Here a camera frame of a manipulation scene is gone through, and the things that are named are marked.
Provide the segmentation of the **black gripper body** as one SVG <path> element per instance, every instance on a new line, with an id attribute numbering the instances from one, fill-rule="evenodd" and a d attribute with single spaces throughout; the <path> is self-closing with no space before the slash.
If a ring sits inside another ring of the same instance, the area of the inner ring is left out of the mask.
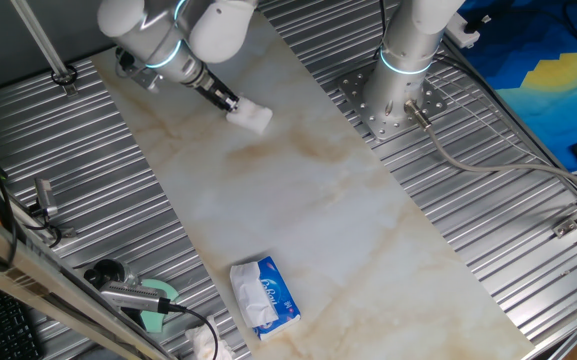
<path id="1" fill-rule="evenodd" d="M 194 89 L 205 99 L 217 106 L 217 100 L 223 99 L 224 93 L 232 92 L 221 80 L 212 73 L 202 73 L 193 82 Z"/>

